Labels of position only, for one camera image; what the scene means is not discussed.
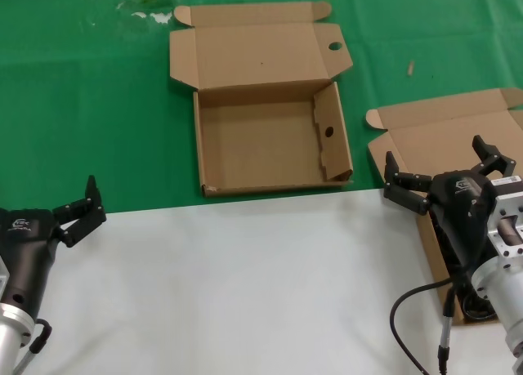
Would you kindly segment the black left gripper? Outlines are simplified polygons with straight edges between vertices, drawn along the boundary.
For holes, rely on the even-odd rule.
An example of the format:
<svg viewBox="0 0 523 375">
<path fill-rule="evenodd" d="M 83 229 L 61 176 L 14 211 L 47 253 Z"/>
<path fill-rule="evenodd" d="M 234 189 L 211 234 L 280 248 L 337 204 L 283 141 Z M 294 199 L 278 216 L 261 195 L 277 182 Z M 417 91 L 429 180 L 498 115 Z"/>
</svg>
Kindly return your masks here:
<svg viewBox="0 0 523 375">
<path fill-rule="evenodd" d="M 52 212 L 1 210 L 1 258 L 9 272 L 1 303 L 36 315 L 56 259 L 58 239 L 72 248 L 104 222 L 105 208 L 93 175 L 87 179 L 83 199 Z"/>
</svg>

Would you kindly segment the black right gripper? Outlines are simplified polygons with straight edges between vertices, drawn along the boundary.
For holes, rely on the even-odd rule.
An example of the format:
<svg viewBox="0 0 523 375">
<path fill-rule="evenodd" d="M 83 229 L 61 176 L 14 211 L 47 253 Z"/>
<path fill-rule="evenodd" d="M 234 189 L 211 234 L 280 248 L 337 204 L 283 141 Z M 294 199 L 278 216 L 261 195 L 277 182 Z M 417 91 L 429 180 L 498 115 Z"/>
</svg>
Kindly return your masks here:
<svg viewBox="0 0 523 375">
<path fill-rule="evenodd" d="M 431 206 L 431 213 L 455 255 L 468 269 L 476 269 L 489 259 L 486 224 L 490 205 L 481 200 L 482 186 L 487 182 L 483 176 L 499 172 L 502 177 L 509 177 L 516 166 L 513 159 L 501 154 L 495 145 L 485 143 L 479 135 L 473 137 L 472 148 L 480 160 L 473 172 L 445 172 L 433 179 L 401 172 L 393 153 L 387 151 L 383 192 L 385 199 L 421 216 Z"/>
</svg>

